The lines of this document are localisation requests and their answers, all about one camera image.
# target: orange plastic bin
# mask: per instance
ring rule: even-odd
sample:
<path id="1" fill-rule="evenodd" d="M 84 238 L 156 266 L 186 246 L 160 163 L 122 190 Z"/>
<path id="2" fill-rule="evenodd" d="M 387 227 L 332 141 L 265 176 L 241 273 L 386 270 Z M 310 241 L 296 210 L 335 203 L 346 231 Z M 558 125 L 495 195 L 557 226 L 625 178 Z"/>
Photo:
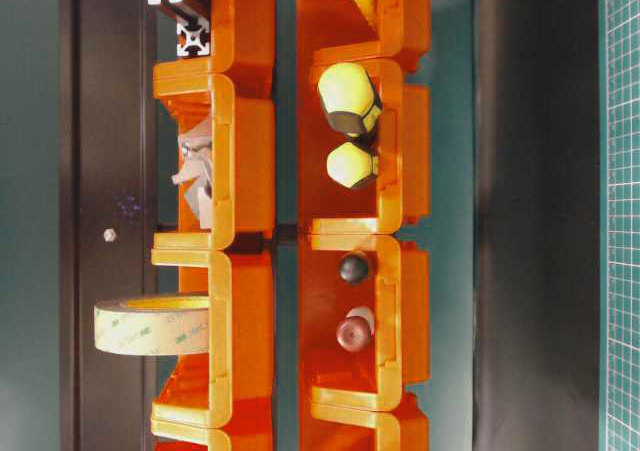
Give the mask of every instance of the orange plastic bin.
<path id="1" fill-rule="evenodd" d="M 273 392 L 273 274 L 268 252 L 229 255 L 154 247 L 156 266 L 189 269 L 181 292 L 208 290 L 209 353 L 183 356 L 154 400 L 157 436 L 206 445 L 236 413 L 258 419 Z"/>
<path id="2" fill-rule="evenodd" d="M 353 0 L 298 0 L 298 54 L 317 64 L 388 57 L 416 71 L 431 47 L 431 0 L 376 0 L 376 21 Z"/>
<path id="3" fill-rule="evenodd" d="M 369 256 L 375 275 L 353 286 L 339 267 L 356 250 Z M 430 376 L 427 253 L 391 236 L 309 235 L 299 242 L 299 266 L 302 399 L 392 411 L 408 384 Z M 349 353 L 336 326 L 358 306 L 374 311 L 375 334 L 363 351 Z"/>
<path id="4" fill-rule="evenodd" d="M 154 68 L 154 96 L 187 132 L 212 114 L 213 226 L 200 229 L 183 199 L 178 232 L 160 233 L 163 247 L 225 249 L 237 233 L 271 237 L 275 227 L 275 117 L 273 103 L 242 98 L 228 77 L 193 72 L 193 60 Z"/>
<path id="5" fill-rule="evenodd" d="M 271 94 L 275 61 L 275 0 L 210 0 L 211 55 L 189 58 L 198 73 L 224 73 L 239 93 Z"/>
<path id="6" fill-rule="evenodd" d="M 312 403 L 301 414 L 302 451 L 429 450 L 429 421 L 413 394 L 392 413 Z"/>
<path id="7" fill-rule="evenodd" d="M 317 83 L 324 66 L 313 67 L 299 86 L 299 223 L 312 234 L 393 234 L 431 210 L 430 94 L 408 85 L 388 59 L 359 62 L 378 88 L 380 170 L 375 184 L 353 190 L 331 180 L 327 155 L 345 138 L 331 129 Z"/>

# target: green cutting mat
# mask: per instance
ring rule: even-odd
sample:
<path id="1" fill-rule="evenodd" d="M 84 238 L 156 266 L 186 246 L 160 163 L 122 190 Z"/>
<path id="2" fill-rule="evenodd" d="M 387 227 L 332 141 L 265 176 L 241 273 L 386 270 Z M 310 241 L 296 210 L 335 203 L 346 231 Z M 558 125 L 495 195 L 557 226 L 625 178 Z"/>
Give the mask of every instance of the green cutting mat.
<path id="1" fill-rule="evenodd" d="M 604 0 L 607 451 L 640 449 L 640 0 Z"/>

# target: black metal frame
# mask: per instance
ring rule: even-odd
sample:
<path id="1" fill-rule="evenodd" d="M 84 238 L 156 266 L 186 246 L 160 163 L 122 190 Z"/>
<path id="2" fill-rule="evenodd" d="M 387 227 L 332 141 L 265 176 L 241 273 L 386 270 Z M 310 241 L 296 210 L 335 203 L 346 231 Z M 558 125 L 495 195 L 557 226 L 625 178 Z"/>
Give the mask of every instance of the black metal frame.
<path id="1" fill-rule="evenodd" d="M 97 352 L 92 321 L 98 300 L 156 292 L 155 40 L 146 0 L 60 0 L 63 451 L 153 449 L 155 362 Z"/>

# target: dark red knob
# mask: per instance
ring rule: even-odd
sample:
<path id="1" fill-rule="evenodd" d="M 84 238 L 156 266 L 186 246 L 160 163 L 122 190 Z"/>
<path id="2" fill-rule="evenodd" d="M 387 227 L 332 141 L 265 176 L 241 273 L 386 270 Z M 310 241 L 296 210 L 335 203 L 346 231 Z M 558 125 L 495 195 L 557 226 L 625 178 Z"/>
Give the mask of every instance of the dark red knob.
<path id="1" fill-rule="evenodd" d="M 371 342 L 371 328 L 366 319 L 352 316 L 340 321 L 336 328 L 336 338 L 345 350 L 357 353 Z"/>

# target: roll of tape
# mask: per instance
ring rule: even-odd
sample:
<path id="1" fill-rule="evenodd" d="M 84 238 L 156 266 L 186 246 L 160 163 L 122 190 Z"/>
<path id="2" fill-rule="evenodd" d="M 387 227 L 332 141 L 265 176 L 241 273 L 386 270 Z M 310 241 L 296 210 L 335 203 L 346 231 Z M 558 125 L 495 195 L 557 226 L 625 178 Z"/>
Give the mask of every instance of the roll of tape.
<path id="1" fill-rule="evenodd" d="M 96 348 L 134 356 L 176 356 L 209 351 L 206 294 L 146 296 L 96 304 Z"/>

